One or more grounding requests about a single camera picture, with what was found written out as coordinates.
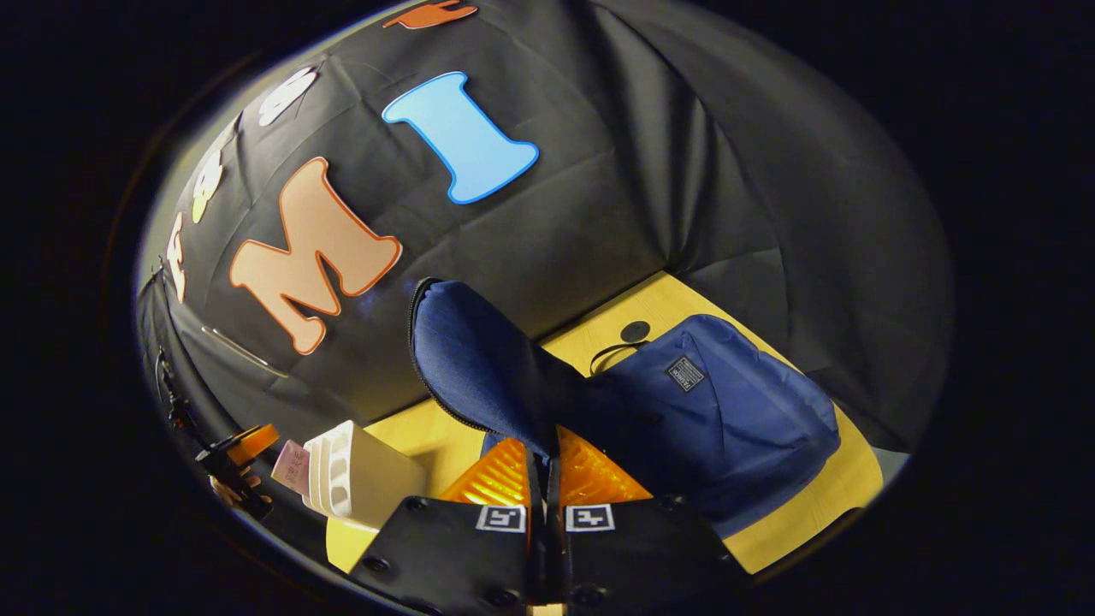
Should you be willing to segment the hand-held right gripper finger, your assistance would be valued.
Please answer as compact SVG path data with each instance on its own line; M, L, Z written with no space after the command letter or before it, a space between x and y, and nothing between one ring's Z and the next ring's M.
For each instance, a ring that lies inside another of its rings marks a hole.
M728 613L744 566L680 493L642 486L563 426L552 461L554 585L568 613Z
M544 586L535 488L535 455L505 438L440 495L402 500L351 580L415 613L527 613Z

